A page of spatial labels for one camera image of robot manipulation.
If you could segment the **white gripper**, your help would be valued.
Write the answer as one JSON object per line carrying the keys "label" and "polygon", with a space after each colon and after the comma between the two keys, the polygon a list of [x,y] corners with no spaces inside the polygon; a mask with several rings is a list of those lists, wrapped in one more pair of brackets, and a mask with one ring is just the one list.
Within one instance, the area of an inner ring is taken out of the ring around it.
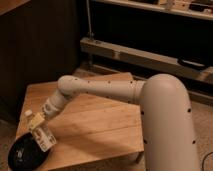
{"label": "white gripper", "polygon": [[40,126],[45,121],[45,119],[50,120],[50,119],[54,118],[57,114],[57,112],[54,110],[54,108],[50,104],[44,104],[42,106],[42,112],[44,114],[43,113],[35,113],[35,114],[32,114],[29,117],[28,129],[30,131],[33,131],[38,126]]}

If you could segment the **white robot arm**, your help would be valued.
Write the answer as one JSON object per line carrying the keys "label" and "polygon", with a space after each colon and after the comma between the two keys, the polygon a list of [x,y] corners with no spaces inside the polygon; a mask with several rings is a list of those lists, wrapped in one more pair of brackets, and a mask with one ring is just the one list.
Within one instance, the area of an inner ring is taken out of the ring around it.
{"label": "white robot arm", "polygon": [[42,151],[55,144],[46,123],[81,93],[140,107],[147,171],[201,171],[190,98],[184,84],[169,74],[157,74],[145,81],[60,77],[42,110],[28,121],[32,134],[41,132],[35,140]]}

